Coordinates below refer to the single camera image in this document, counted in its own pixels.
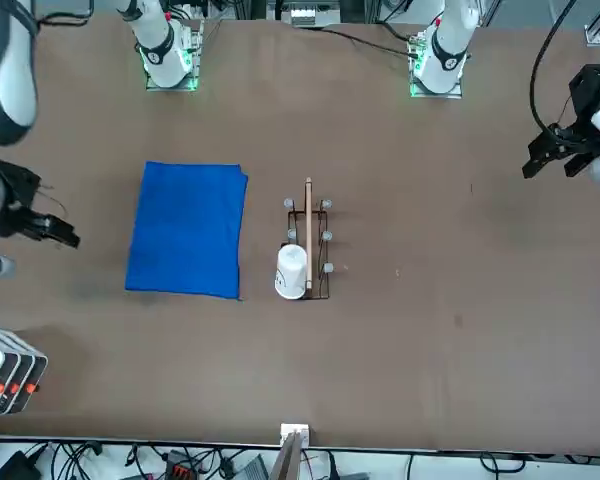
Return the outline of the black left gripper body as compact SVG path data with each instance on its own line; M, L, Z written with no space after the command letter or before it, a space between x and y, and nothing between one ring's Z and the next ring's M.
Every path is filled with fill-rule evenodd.
M586 64L569 82L575 121L562 128L558 123L550 128L561 150L589 151L600 148L600 131L592 117L600 106L600 64Z

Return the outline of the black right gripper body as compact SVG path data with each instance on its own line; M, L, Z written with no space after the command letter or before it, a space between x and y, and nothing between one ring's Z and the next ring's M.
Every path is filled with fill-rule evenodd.
M31 209L41 178L27 168L0 160L0 181L5 187L0 206L0 237L43 237L44 215Z

